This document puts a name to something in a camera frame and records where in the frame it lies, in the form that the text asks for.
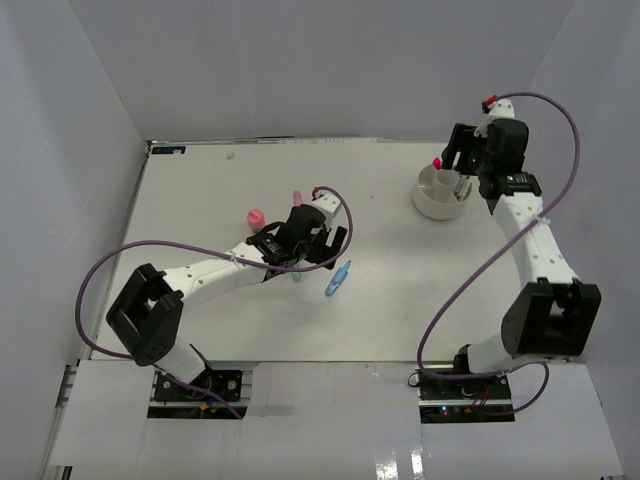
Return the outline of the pink highlighter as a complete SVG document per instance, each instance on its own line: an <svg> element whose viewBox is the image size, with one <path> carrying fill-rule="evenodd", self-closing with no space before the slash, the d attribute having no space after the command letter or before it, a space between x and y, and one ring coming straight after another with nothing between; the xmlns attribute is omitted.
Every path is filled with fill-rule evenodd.
<svg viewBox="0 0 640 480"><path fill-rule="evenodd" d="M303 204L303 197L300 191L296 190L293 192L293 204L295 206L301 206Z"/></svg>

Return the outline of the pink-lidded small jar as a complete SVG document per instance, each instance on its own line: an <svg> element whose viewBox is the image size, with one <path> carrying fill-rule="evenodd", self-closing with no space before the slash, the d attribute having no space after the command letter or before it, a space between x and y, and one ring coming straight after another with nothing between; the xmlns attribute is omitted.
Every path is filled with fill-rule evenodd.
<svg viewBox="0 0 640 480"><path fill-rule="evenodd" d="M258 233L265 225L264 213L259 209L252 209L247 213L247 223L253 233Z"/></svg>

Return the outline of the blue highlighter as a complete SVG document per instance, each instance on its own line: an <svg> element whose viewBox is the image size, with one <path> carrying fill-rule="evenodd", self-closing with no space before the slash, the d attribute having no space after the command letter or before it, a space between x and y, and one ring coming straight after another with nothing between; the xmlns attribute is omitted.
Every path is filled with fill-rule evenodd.
<svg viewBox="0 0 640 480"><path fill-rule="evenodd" d="M336 270L335 274L333 275L332 279L329 281L325 289L326 297L332 297L344 283L349 274L350 266L351 261L348 260Z"/></svg>

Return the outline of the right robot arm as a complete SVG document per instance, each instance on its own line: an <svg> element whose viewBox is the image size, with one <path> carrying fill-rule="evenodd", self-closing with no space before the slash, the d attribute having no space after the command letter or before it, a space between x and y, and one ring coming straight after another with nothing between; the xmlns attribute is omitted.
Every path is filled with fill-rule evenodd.
<svg viewBox="0 0 640 480"><path fill-rule="evenodd" d="M498 118L483 133L456 124L442 165L479 180L479 193L510 247L521 290L497 334L463 347L463 366L451 374L453 390L472 399L488 385L488 372L583 353L601 305L597 285L584 283L569 266L545 220L542 189L524 171L528 126Z"/></svg>

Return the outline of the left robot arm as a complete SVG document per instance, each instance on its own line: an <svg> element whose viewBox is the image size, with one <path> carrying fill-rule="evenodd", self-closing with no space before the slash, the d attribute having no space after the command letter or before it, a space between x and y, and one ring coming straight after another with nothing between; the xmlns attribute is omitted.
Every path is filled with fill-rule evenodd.
<svg viewBox="0 0 640 480"><path fill-rule="evenodd" d="M177 379L188 398L211 387L209 364L195 347L178 337L187 312L233 290L264 283L305 261L331 269L348 230L334 233L342 202L333 195L294 206L283 223L266 226L221 258L158 270L137 267L110 307L106 320L133 361L156 366Z"/></svg>

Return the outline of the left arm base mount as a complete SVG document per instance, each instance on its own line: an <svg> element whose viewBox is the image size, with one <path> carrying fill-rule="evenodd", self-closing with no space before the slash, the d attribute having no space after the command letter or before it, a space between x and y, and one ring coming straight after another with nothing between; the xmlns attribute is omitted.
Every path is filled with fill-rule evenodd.
<svg viewBox="0 0 640 480"><path fill-rule="evenodd" d="M158 372L151 389L147 417L169 420L241 420L251 396L251 374L242 370L207 371L197 390L178 385Z"/></svg>

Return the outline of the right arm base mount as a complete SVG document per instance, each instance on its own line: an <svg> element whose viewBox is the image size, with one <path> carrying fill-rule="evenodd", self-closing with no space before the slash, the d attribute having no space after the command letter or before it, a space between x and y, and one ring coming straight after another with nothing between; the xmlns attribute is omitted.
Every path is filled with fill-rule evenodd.
<svg viewBox="0 0 640 480"><path fill-rule="evenodd" d="M418 370L407 378L417 390L422 425L509 423L515 410L508 380L438 380Z"/></svg>

